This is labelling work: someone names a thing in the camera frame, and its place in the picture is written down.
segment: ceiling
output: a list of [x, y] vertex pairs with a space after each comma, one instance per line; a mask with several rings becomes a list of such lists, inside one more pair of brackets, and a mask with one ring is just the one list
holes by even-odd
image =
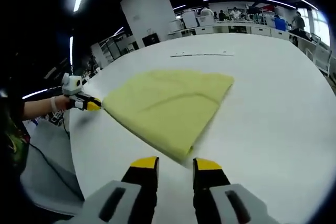
[[[23, 93], [58, 83], [43, 76], [69, 57], [69, 37], [73, 36], [74, 66], [90, 54], [90, 45], [113, 35], [121, 26], [130, 33], [120, 8], [121, 0], [82, 0], [73, 13], [75, 0], [9, 0], [8, 44], [10, 66], [26, 72]], [[170, 0], [173, 7], [200, 6], [203, 0]], [[276, 0], [295, 7], [310, 7], [299, 0]]]

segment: window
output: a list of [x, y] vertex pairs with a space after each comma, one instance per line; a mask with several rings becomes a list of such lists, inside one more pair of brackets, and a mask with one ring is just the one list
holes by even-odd
[[324, 14], [319, 10], [312, 10], [314, 20], [314, 33], [330, 46], [329, 26]]
[[304, 21], [305, 24], [305, 31], [310, 33], [310, 24], [309, 24], [309, 18], [308, 18], [308, 11], [305, 8], [298, 8], [299, 13], [301, 13], [301, 18]]

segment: yellow towel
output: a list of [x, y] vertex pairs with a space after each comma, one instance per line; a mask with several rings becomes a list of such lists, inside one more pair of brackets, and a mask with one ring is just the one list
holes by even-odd
[[233, 82], [219, 73], [154, 70], [111, 91], [103, 107], [150, 145], [181, 161]]

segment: hand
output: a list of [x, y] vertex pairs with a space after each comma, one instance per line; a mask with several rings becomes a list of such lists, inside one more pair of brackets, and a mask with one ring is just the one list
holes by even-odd
[[55, 104], [58, 110], [66, 110], [69, 108], [70, 99], [64, 95], [55, 97]]

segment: white table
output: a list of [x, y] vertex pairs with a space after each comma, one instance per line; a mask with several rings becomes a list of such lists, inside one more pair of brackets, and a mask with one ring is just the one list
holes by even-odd
[[[234, 56], [175, 53], [227, 50]], [[246, 34], [168, 40], [129, 53], [93, 77], [84, 90], [101, 99], [136, 73], [196, 69], [232, 75], [235, 83], [180, 165], [148, 146], [104, 110], [70, 111], [73, 162], [85, 197], [120, 180], [136, 159], [160, 157], [153, 223], [196, 223], [192, 158], [219, 163], [231, 183], [263, 200], [282, 223], [304, 223], [335, 179], [336, 97], [314, 64], [291, 42]]]

